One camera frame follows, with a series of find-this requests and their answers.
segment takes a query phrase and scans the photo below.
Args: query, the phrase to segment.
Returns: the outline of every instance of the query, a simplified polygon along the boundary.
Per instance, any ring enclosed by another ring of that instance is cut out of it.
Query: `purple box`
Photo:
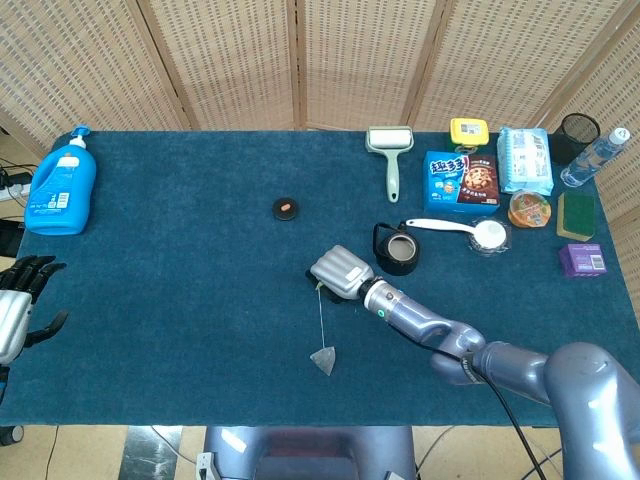
[[[567,277],[596,277],[607,273],[597,243],[570,243],[558,255]]]

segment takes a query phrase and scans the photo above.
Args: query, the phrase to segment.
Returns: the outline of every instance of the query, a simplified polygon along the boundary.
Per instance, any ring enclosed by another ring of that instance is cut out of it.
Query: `blue detergent bottle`
[[[96,178],[96,161],[82,139],[90,132],[78,125],[69,144],[47,155],[36,170],[24,216],[30,232],[75,235],[84,229]]]

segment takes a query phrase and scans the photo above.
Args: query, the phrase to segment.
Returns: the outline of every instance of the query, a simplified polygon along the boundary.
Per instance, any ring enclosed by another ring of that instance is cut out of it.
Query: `power strip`
[[[29,192],[31,192],[31,184],[27,183],[26,185],[11,185],[9,190],[7,187],[0,190],[0,202],[4,202],[5,200],[25,200],[25,197],[29,196]]]

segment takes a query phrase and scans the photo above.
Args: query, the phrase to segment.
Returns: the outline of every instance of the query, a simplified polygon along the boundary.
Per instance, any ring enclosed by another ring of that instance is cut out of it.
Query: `gray metal arm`
[[[473,327],[431,312],[363,264],[337,245],[311,273],[343,298],[353,299],[357,291],[365,308],[412,340],[426,344],[443,337],[440,350],[471,357],[473,369],[496,385],[550,405],[560,428],[566,480],[640,480],[631,452],[640,441],[640,386],[607,351],[573,343],[547,357],[503,342],[485,344]],[[453,359],[434,354],[431,364],[450,383],[478,383]]]

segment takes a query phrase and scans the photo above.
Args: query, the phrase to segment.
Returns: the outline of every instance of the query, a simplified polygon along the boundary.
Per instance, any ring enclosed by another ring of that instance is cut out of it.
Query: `plastic bottle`
[[[96,178],[96,162],[82,139],[90,131],[78,125],[68,145],[42,160],[25,209],[27,230],[41,235],[75,235],[84,229]]]
[[[560,178],[568,187],[579,187],[613,160],[631,137],[626,128],[616,128],[609,135],[597,138],[562,170]]]

